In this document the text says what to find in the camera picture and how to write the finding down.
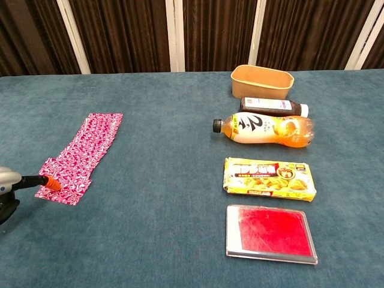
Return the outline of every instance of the orange juice bottle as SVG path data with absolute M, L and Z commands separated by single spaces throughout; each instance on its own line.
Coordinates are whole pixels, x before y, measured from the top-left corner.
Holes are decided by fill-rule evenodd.
M 215 119 L 213 131 L 239 143 L 279 143 L 294 148 L 308 146 L 314 137 L 313 122 L 309 118 L 250 112 L 233 114 L 225 121 Z

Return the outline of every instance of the teal tablecloth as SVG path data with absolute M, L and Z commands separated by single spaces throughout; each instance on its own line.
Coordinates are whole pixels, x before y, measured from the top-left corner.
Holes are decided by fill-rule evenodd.
M 384 287 L 384 70 L 292 73 L 305 149 L 212 133 L 239 108 L 230 73 L 0 79 L 0 163 L 38 173 L 91 112 L 124 119 L 77 206 L 19 190 L 0 226 L 0 287 Z M 226 194 L 226 157 L 306 162 L 311 203 Z M 226 207 L 305 211 L 317 266 L 227 257 Z

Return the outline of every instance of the brown paper tray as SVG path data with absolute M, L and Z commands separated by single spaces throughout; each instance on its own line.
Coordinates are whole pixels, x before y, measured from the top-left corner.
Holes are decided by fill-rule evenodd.
M 240 65 L 231 74 L 236 98 L 285 99 L 295 79 L 285 71 L 253 65 Z

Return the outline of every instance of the bottle cap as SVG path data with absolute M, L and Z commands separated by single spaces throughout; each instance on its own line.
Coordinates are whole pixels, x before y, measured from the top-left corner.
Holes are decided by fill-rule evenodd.
M 310 110 L 308 105 L 300 104 L 300 106 L 301 106 L 301 114 L 300 114 L 300 116 L 308 117 L 308 113 L 309 113 L 309 110 Z
M 221 119 L 214 119 L 214 124 L 212 126 L 212 129 L 215 133 L 221 132 Z

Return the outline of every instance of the black bottle cap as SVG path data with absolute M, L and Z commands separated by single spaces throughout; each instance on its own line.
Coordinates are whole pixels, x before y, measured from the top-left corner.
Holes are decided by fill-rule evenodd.
M 214 124 L 212 126 L 212 129 L 215 133 L 221 132 L 221 119 L 214 119 Z

